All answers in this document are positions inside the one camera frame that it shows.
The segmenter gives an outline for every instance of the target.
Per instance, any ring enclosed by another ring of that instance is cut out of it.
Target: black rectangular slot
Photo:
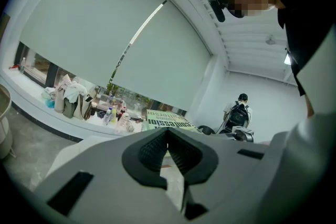
[[[237,153],[240,154],[240,155],[244,155],[244,156],[247,156],[247,157],[254,158],[254,159],[262,159],[263,156],[264,156],[263,153],[255,152],[255,151],[249,151],[249,150],[240,150]]]
[[[87,172],[78,172],[53,198],[48,205],[62,215],[68,215],[82,192],[86,189],[93,175]]]

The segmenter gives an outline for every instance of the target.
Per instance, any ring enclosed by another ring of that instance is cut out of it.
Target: ceiling
[[[290,66],[284,64],[286,31],[278,25],[276,9],[243,19],[235,18],[226,11],[226,20],[220,23],[207,0],[199,1],[218,30],[226,51],[229,71],[296,84]],[[265,40],[269,35],[273,35],[276,44],[266,44]]]

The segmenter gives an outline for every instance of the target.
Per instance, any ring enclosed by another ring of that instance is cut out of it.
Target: cloth bag
[[[56,91],[55,111],[58,113],[63,113],[64,111],[65,107],[64,93],[65,90],[62,88],[58,88],[58,90]]]
[[[56,93],[55,111],[58,113],[63,113],[64,111],[64,107],[65,107],[64,93],[69,85],[71,85],[71,80],[69,78],[69,75],[66,74],[63,77],[62,82],[59,85],[57,85],[55,89],[55,93]]]
[[[88,120],[91,116],[92,97],[83,97],[78,95],[77,107],[74,111],[74,117],[80,120]]]
[[[67,98],[65,98],[64,99],[63,115],[68,117],[68,118],[72,118],[73,113],[76,110],[76,107],[77,107],[77,102],[76,103],[70,103],[69,100]]]

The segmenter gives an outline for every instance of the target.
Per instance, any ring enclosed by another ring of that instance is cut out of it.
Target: window
[[[45,87],[50,61],[20,42],[14,64],[20,64],[25,57],[24,74],[37,84]]]
[[[67,70],[64,70],[63,68],[60,68],[60,67],[59,67],[58,70],[57,70],[57,73],[56,73],[56,77],[55,77],[55,82],[54,82],[54,86],[55,86],[55,87],[56,87],[60,82],[62,82],[62,78],[63,78],[66,74],[68,74],[68,76],[69,76],[69,78],[70,78],[71,80],[73,80],[73,79],[76,77],[76,75],[74,75],[74,74],[68,72]]]
[[[136,92],[130,91],[112,83],[109,83],[106,87],[97,86],[51,63],[20,42],[16,52],[14,64],[20,64],[23,57],[26,58],[24,75],[32,79],[34,82],[38,83],[42,87],[56,87],[59,83],[61,83],[63,77],[67,74],[72,81],[76,80],[77,83],[85,86],[91,95],[98,93],[93,100],[97,103],[98,109],[109,109],[109,107],[112,106],[110,95],[113,95],[115,97],[116,105],[121,103],[122,100],[125,102],[127,112],[132,118],[137,118],[139,116],[145,118],[147,109],[172,111],[181,115],[186,113],[184,110],[180,110],[168,104],[150,99],[146,96],[140,95]]]

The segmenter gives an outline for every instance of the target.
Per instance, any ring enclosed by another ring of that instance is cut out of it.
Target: gray plastic part
[[[187,220],[162,188],[140,185],[123,168],[123,151],[156,130],[95,145],[46,178],[36,195],[47,202],[79,170],[94,175],[74,205],[77,223],[271,223],[281,222],[308,198],[325,173],[336,140],[336,114],[315,115],[290,132],[278,133],[269,146],[189,131],[210,146],[218,166],[210,178],[187,192],[207,212]],[[237,154],[264,153],[262,159]]]

